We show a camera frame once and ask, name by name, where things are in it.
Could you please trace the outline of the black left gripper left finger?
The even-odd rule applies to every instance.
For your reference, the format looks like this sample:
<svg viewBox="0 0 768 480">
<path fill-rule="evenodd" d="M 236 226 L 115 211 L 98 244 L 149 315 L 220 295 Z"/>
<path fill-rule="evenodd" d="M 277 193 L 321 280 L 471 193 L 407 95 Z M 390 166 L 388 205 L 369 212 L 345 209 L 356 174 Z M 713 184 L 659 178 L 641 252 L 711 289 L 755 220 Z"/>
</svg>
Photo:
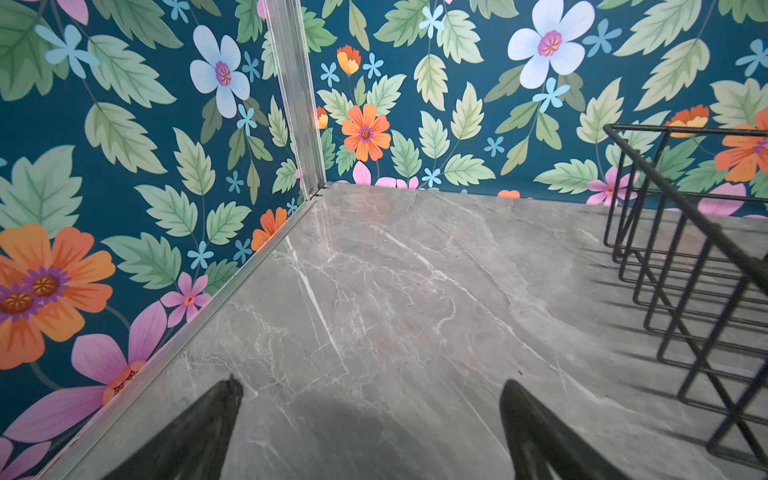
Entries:
<svg viewBox="0 0 768 480">
<path fill-rule="evenodd" d="M 244 390 L 231 377 L 213 385 L 107 479 L 219 479 Z"/>
</svg>

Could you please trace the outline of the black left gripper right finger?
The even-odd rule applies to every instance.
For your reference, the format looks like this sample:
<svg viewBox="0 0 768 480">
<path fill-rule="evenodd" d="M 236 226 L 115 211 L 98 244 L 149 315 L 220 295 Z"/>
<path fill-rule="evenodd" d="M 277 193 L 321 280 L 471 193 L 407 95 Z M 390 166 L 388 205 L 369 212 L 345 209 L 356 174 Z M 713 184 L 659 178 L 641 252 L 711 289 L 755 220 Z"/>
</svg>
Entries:
<svg viewBox="0 0 768 480">
<path fill-rule="evenodd" d="M 499 400 L 517 479 L 625 479 L 521 383 L 508 380 Z"/>
</svg>

